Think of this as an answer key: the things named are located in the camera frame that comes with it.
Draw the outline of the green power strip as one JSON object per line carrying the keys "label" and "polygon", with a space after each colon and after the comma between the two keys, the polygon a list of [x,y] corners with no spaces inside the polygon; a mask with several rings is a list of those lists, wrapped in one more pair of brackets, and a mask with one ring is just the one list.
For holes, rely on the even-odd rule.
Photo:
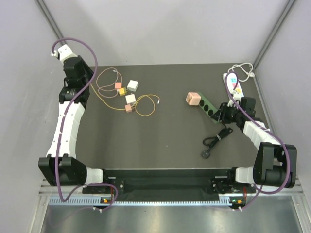
{"label": "green power strip", "polygon": [[218,124],[219,122],[212,118],[212,116],[218,111],[218,109],[200,92],[196,92],[200,100],[198,106],[208,115],[213,123]]}

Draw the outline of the pink giraffe cube charger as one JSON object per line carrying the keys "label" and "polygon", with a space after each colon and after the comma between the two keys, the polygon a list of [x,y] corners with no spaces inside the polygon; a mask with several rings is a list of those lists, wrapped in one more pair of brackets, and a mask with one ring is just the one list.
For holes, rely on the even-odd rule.
{"label": "pink giraffe cube charger", "polygon": [[196,92],[189,92],[186,96],[186,102],[190,106],[198,106],[201,99],[201,96]]}

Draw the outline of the white power strip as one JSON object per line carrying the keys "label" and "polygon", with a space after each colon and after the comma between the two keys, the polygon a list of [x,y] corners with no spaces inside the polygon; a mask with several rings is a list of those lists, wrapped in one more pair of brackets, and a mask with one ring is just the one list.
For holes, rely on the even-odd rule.
{"label": "white power strip", "polygon": [[228,87],[228,90],[231,92],[235,90],[238,94],[240,94],[242,97],[244,97],[242,87],[240,85],[240,82],[238,81],[237,75],[235,73],[230,73],[227,77],[227,80],[225,80],[225,77],[227,76],[227,73],[223,74],[223,81],[225,86]]}

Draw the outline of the pink charger plug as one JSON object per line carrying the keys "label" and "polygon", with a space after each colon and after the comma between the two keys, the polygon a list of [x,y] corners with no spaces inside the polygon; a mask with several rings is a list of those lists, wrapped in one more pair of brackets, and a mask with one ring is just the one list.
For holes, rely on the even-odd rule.
{"label": "pink charger plug", "polygon": [[114,86],[115,90],[119,90],[122,88],[122,82],[116,82]]}

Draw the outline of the yellow charger plug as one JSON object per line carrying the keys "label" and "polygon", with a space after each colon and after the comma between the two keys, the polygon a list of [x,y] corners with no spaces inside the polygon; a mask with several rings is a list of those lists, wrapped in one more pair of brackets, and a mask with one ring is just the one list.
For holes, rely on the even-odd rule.
{"label": "yellow charger plug", "polygon": [[120,96],[125,96],[128,93],[128,89],[126,87],[120,88],[119,89],[119,95]]}

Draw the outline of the white square charger plug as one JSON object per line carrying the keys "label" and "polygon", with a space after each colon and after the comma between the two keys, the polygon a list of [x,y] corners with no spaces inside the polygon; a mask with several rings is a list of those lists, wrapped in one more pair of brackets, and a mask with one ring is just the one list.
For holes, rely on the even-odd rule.
{"label": "white square charger plug", "polygon": [[126,104],[133,105],[136,103],[136,97],[135,94],[129,94],[125,96]]}

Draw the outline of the brown pink small charger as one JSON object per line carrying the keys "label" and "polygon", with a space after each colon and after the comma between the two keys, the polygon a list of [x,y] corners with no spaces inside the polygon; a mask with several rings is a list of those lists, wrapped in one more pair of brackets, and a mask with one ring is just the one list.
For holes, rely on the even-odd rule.
{"label": "brown pink small charger", "polygon": [[125,105],[125,111],[126,111],[126,113],[134,112],[135,111],[135,106],[131,105],[131,104],[127,104],[127,105]]}

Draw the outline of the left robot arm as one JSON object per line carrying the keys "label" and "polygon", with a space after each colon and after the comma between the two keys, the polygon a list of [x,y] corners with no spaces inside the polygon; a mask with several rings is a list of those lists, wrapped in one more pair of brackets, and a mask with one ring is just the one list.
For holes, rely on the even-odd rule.
{"label": "left robot arm", "polygon": [[59,116],[52,144],[38,167],[51,186],[93,184],[99,192],[110,188],[101,169],[88,168],[76,158],[76,141],[90,92],[87,83],[93,71],[81,56],[63,61],[64,86],[59,93]]}

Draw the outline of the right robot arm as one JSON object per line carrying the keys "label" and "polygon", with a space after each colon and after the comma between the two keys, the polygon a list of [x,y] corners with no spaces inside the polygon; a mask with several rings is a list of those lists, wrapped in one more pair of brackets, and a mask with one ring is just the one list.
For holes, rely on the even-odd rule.
{"label": "right robot arm", "polygon": [[221,103],[211,118],[223,124],[235,123],[257,148],[255,163],[251,167],[233,168],[234,175],[227,179],[232,192],[240,191],[245,184],[293,188],[296,176],[297,149],[281,143],[264,122],[256,117],[256,100],[242,97],[238,104]]}

